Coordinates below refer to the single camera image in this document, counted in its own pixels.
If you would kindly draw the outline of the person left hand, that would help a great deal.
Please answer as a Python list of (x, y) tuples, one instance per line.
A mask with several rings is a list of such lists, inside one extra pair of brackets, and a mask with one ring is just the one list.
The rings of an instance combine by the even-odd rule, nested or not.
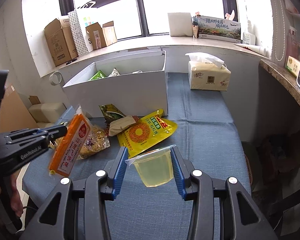
[(18, 172), (7, 177), (3, 177), (2, 175), (0, 175), (0, 220), (3, 222), (4, 226), (6, 226), (6, 229), (10, 233), (16, 233), (22, 228), (21, 219), (11, 208), (11, 177), (16, 180), (17, 176)]

